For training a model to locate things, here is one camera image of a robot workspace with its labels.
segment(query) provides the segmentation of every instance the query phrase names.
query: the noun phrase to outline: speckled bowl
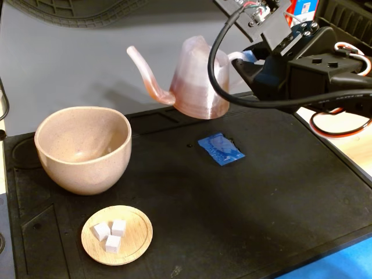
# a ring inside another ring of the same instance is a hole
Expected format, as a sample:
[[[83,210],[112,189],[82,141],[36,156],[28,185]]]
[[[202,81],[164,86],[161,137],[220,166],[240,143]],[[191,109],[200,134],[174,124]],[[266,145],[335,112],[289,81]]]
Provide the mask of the speckled bowl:
[[[113,109],[67,108],[40,124],[35,145],[54,182],[75,194],[95,195],[114,185],[127,168],[131,127]]]

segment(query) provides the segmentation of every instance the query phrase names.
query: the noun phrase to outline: electronic component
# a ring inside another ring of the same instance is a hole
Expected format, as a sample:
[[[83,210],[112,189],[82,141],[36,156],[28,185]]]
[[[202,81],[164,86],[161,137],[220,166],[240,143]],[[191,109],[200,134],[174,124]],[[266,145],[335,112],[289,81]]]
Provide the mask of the electronic component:
[[[233,14],[239,7],[248,3],[261,7],[246,9],[236,21],[236,25],[251,42],[262,38],[269,49],[274,50],[291,33],[284,17],[284,13],[291,6],[290,0],[215,0],[215,2],[227,15]]]

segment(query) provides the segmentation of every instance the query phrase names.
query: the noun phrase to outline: blue sachet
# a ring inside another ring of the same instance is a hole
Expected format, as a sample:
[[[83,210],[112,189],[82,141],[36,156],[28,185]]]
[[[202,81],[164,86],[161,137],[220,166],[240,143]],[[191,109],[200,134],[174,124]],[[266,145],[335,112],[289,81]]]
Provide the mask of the blue sachet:
[[[198,144],[221,166],[245,157],[222,133],[200,139]]]
[[[257,58],[256,56],[253,54],[252,51],[243,51],[243,54],[245,55],[245,57],[247,58],[247,60],[251,63],[256,63],[257,62]]]

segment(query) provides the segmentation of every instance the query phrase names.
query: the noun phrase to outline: watering can spout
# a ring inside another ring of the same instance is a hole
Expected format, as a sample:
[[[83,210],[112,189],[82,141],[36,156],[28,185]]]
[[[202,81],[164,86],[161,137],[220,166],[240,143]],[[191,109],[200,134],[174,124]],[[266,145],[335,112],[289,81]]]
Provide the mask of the watering can spout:
[[[176,102],[176,97],[172,92],[160,88],[155,76],[152,73],[152,70],[138,50],[134,46],[130,46],[127,48],[127,53],[141,73],[145,88],[149,95],[159,103],[171,106],[174,105]]]

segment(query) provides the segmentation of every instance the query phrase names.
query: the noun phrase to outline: rubber mat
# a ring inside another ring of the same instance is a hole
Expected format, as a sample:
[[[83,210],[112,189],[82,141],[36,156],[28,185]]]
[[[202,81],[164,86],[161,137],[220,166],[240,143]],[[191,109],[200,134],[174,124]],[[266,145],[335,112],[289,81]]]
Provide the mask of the rubber mat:
[[[211,121],[173,108],[128,119],[128,168],[97,196],[51,181],[33,134],[5,140],[18,278],[274,278],[371,235],[369,182],[293,115],[232,106]],[[198,145],[218,132],[245,157],[219,166]],[[87,219],[112,205],[153,225],[149,249],[124,266],[94,261],[80,241]]]
[[[7,0],[22,12],[61,27],[103,27],[141,8],[148,0]]]

